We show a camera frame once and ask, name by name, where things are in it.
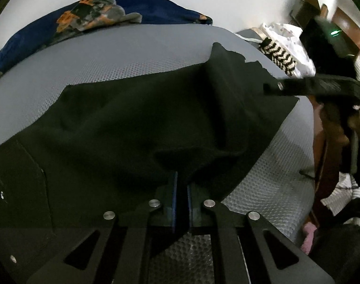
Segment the black metal bracket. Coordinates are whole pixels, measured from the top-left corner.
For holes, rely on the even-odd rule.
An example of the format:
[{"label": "black metal bracket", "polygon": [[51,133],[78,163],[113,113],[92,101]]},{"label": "black metal bracket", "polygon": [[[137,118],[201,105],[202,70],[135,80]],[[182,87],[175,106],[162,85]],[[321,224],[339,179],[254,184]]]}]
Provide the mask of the black metal bracket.
[{"label": "black metal bracket", "polygon": [[[179,198],[183,202],[184,196],[185,208],[178,202]],[[143,202],[103,228],[91,229],[27,283],[146,283],[152,240],[173,236],[176,226],[184,225],[194,235],[210,234],[217,284],[334,284],[327,273],[255,211],[247,215],[232,212],[195,184],[178,187],[176,173],[166,186],[158,188],[155,197],[158,199]],[[95,232],[97,239],[86,266],[68,264],[69,255]]]}]

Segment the metal screw head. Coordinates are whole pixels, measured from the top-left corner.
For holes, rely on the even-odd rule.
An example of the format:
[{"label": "metal screw head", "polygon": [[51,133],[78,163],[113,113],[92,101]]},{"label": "metal screw head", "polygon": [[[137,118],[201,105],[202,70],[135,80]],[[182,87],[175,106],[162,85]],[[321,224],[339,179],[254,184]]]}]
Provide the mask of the metal screw head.
[{"label": "metal screw head", "polygon": [[204,205],[211,208],[215,206],[215,202],[213,200],[204,200]]},{"label": "metal screw head", "polygon": [[256,212],[256,211],[251,211],[251,212],[249,213],[249,218],[250,218],[251,220],[259,220],[259,219],[260,219],[260,215],[259,215],[259,213]]},{"label": "metal screw head", "polygon": [[159,207],[160,201],[159,200],[151,200],[148,202],[148,204],[150,205],[150,207]]},{"label": "metal screw head", "polygon": [[116,216],[116,214],[112,211],[107,211],[104,213],[104,219],[105,220],[111,220],[114,219],[114,217]]}]

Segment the black device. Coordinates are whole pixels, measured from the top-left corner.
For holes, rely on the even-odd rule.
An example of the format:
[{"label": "black device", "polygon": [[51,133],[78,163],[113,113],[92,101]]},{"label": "black device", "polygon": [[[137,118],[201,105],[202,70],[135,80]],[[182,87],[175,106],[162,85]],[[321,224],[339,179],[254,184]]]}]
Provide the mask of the black device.
[{"label": "black device", "polygon": [[[28,284],[141,284],[160,241],[176,226],[211,236],[217,284],[334,284],[334,280],[256,211],[230,211],[196,184],[177,184],[171,174],[157,199],[90,229],[79,244],[63,249]],[[186,197],[186,206],[181,203]],[[73,255],[82,244],[92,250]]]},{"label": "black device", "polygon": [[[319,103],[325,104],[330,120],[340,123],[345,135],[351,138],[351,146],[343,149],[342,165],[344,173],[355,174],[357,171],[357,134],[352,131],[347,121],[355,113],[354,106],[360,105],[360,81],[338,75],[320,75],[303,79],[279,79],[276,85],[264,84],[265,95],[278,96],[315,96]],[[329,104],[338,107],[336,116]]]}]

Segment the white cloth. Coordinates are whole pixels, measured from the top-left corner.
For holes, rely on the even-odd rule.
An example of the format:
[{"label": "white cloth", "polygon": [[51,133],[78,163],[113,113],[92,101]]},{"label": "white cloth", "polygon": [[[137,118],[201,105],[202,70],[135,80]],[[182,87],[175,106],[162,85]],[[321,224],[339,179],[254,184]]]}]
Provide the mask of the white cloth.
[{"label": "white cloth", "polygon": [[261,39],[250,39],[250,38],[247,38],[247,37],[243,37],[239,34],[236,34],[234,33],[237,37],[240,37],[241,39],[244,39],[245,41],[252,41],[253,43],[258,43],[258,44],[261,44],[263,42],[263,40]]},{"label": "white cloth", "polygon": [[[321,200],[334,216],[336,216],[352,199],[360,198],[360,188],[357,187],[355,178],[347,173],[339,172],[339,182],[328,198]],[[359,224],[358,219],[350,219],[346,223]]]},{"label": "white cloth", "polygon": [[316,67],[300,41],[299,37],[302,33],[300,27],[286,23],[273,23],[267,26],[263,23],[259,29],[292,55],[297,62],[293,73],[295,77],[313,77],[316,74]]}]

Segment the gray fabric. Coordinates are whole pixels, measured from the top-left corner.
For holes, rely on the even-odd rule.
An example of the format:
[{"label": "gray fabric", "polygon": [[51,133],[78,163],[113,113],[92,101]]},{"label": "gray fabric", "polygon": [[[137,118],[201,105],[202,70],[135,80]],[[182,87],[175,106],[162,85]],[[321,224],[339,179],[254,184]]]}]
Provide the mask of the gray fabric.
[{"label": "gray fabric", "polygon": [[[274,77],[286,77],[249,43],[221,28],[184,24],[104,29],[38,52],[0,79],[0,144],[39,118],[69,84],[205,62],[216,41],[243,54],[247,62],[258,60]],[[270,146],[223,203],[238,212],[261,212],[294,239],[314,199],[313,182],[298,173],[313,165],[312,142],[312,106],[301,97]],[[151,261],[150,271],[150,283],[160,283],[170,273],[171,283],[212,283],[209,237],[185,235]]]}]

